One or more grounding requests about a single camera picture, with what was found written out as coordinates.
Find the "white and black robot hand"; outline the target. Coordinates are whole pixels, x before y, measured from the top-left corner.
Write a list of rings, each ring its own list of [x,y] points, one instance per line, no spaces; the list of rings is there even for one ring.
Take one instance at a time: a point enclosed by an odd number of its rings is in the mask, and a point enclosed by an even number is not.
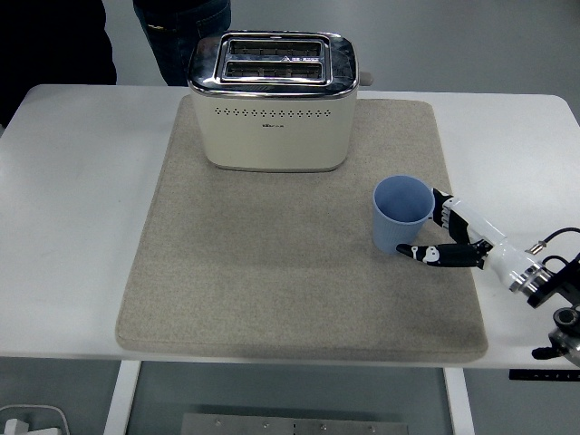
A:
[[[523,283],[539,268],[538,260],[514,247],[508,237],[462,199],[432,190],[432,221],[449,233],[451,244],[412,246],[399,244],[396,251],[428,266],[490,269],[510,289]]]

